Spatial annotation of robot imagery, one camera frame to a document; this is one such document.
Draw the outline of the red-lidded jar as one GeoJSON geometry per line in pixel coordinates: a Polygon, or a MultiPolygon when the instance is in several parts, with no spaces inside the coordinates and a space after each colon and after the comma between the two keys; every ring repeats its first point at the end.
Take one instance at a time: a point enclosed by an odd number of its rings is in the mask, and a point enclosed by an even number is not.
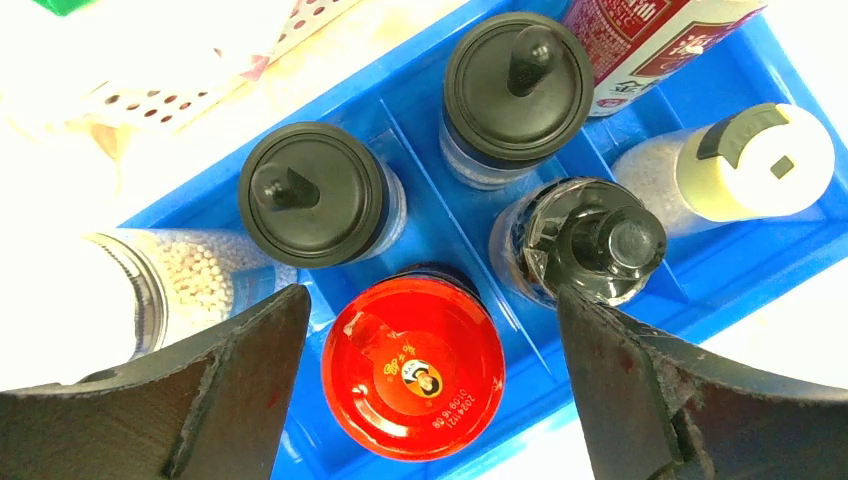
{"type": "Polygon", "coordinates": [[[412,265],[355,297],[321,360],[332,414],[357,443],[426,462],[476,440],[497,413],[506,363],[494,320],[461,270],[412,265]]]}

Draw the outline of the black-capped squeeze bottle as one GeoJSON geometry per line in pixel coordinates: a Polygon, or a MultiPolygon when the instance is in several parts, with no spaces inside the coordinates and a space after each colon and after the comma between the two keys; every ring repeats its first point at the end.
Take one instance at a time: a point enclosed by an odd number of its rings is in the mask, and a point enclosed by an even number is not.
{"type": "Polygon", "coordinates": [[[239,176],[247,233],[270,257],[319,269],[375,257],[407,223],[404,187],[347,131],[297,122],[262,138],[239,176]]]}
{"type": "Polygon", "coordinates": [[[497,190],[529,175],[589,117],[594,73],[563,24],[531,12],[493,16],[453,49],[439,142],[466,185],[497,190]]]}

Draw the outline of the small black cap bottle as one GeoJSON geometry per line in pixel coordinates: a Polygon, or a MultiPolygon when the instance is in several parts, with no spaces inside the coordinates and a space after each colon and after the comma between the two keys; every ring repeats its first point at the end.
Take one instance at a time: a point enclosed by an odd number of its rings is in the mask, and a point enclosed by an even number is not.
{"type": "Polygon", "coordinates": [[[497,217],[488,253],[499,280],[553,309],[560,287],[619,306],[647,284],[667,251],[666,231],[626,188],[597,177],[562,178],[497,217]]]}

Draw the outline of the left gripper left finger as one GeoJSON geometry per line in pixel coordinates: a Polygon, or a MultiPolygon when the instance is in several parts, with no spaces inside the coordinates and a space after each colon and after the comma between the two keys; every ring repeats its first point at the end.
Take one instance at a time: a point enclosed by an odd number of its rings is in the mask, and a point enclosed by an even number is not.
{"type": "Polygon", "coordinates": [[[1,395],[5,479],[267,479],[311,298],[292,284],[128,363],[1,395]]]}

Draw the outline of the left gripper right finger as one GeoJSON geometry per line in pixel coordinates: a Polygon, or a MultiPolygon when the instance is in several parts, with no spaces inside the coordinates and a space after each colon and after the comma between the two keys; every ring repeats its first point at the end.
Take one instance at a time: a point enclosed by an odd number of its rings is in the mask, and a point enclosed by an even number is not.
{"type": "Polygon", "coordinates": [[[847,393],[717,355],[576,289],[557,295],[598,479],[843,479],[847,393]]]}

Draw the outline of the tall dark sauce bottle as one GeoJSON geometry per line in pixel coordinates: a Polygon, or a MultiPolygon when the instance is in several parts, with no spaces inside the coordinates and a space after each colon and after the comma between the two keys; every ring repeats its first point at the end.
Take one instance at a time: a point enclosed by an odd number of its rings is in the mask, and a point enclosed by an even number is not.
{"type": "Polygon", "coordinates": [[[766,1],[578,0],[563,18],[594,70],[589,115],[617,113],[708,51],[766,1]]]}

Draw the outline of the silver-lidded clear shaker bottle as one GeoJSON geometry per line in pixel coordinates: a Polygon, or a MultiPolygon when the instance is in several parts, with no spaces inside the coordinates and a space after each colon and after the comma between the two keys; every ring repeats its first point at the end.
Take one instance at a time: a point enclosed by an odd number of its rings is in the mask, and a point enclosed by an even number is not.
{"type": "Polygon", "coordinates": [[[1,387],[73,384],[211,328],[297,271],[232,231],[116,229],[1,244],[1,387]]]}

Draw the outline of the blue plastic divided tray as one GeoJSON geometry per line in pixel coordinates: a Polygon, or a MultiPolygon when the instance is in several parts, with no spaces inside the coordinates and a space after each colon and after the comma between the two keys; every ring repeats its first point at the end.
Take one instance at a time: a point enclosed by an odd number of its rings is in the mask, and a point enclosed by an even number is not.
{"type": "MultiPolygon", "coordinates": [[[[546,427],[576,415],[555,313],[503,286],[489,264],[495,217],[512,201],[563,176],[609,177],[612,162],[646,138],[709,124],[763,102],[822,108],[765,21],[752,19],[703,57],[622,112],[593,120],[540,172],[495,192],[460,183],[441,157],[437,127],[451,51],[473,25],[508,11],[558,13],[552,1],[473,1],[291,115],[336,124],[387,156],[410,202],[401,239],[378,258],[314,273],[307,337],[273,477],[276,479],[475,478],[529,448],[548,478],[577,477],[573,448],[543,446],[546,427]],[[363,289],[408,265],[441,261],[463,270],[494,316],[507,362],[500,409],[459,453],[427,463],[375,455],[333,418],[320,382],[324,325],[363,289]]],[[[675,240],[647,287],[624,307],[633,317],[691,342],[737,322],[847,254],[847,149],[811,208],[785,220],[727,225],[675,240]]]]}

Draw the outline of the yellow-lidded beige jar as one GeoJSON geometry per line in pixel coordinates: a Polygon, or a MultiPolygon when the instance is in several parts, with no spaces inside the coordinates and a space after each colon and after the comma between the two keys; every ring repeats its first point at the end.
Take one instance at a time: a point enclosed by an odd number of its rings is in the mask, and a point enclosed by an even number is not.
{"type": "Polygon", "coordinates": [[[796,214],[824,194],[834,167],[834,145],[817,117],[796,105],[763,103],[644,140],[611,171],[669,237],[680,238],[796,214]]]}

